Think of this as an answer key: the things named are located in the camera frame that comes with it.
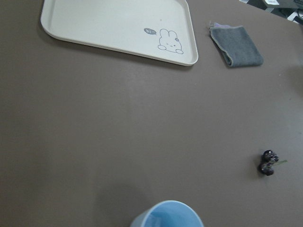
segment cup rim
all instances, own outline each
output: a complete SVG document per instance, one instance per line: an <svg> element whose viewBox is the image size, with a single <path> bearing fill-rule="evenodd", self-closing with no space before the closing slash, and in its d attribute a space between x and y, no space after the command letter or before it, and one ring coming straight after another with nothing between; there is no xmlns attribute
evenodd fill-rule
<svg viewBox="0 0 303 227"><path fill-rule="evenodd" d="M179 203L179 204L181 204L181 205L187 207L188 209L190 209L190 210L192 211L192 213L195 215L195 217L198 219L198 221L199 221L201 227L204 227L201 218L199 217L199 215L198 215L190 206L188 206L188 205L186 205L185 203L182 203L182 202L180 202L180 201L176 201L176 200L165 200L165 201L159 202L159 203L157 203L156 205L152 206L152 207L148 210L148 212L146 213L146 215L145 215L145 217L144 217L144 219L143 219L143 221L142 221L140 227L144 227L147 218L149 217L149 215L150 215L157 207L161 206L161 205L164 204L164 203L170 203L170 202L171 202L171 203Z"/></svg>

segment cup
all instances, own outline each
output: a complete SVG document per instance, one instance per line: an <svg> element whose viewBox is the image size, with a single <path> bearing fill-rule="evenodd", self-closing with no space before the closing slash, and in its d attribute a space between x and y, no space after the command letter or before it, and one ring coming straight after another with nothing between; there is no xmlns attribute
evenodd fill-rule
<svg viewBox="0 0 303 227"><path fill-rule="evenodd" d="M154 205L134 219L130 227L204 227L188 205L167 200Z"/></svg>

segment grape cluster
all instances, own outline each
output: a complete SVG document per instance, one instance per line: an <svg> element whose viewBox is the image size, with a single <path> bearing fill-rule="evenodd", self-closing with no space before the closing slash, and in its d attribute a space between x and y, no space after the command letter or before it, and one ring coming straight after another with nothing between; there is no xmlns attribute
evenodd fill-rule
<svg viewBox="0 0 303 227"><path fill-rule="evenodd" d="M267 150L262 155L259 170L266 176L274 174L273 164L279 161L279 157L272 150Z"/></svg>

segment speech bubble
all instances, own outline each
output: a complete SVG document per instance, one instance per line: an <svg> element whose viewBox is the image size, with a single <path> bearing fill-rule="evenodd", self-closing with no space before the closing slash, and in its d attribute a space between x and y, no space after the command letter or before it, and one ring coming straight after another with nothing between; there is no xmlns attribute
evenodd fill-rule
<svg viewBox="0 0 303 227"><path fill-rule="evenodd" d="M155 30L152 30L150 28L145 28L144 31L149 35L156 35L157 32Z"/></svg>

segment rabbit ear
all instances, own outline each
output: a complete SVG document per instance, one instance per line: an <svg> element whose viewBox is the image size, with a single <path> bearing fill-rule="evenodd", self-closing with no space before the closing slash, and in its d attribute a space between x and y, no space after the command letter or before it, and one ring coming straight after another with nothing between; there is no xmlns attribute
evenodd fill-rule
<svg viewBox="0 0 303 227"><path fill-rule="evenodd" d="M175 33L174 31L169 31L169 37L175 39L177 38L177 33Z"/></svg>
<svg viewBox="0 0 303 227"><path fill-rule="evenodd" d="M164 36L168 37L169 36L169 32L166 29L161 29L160 30L160 35L161 35L161 37L164 37Z"/></svg>

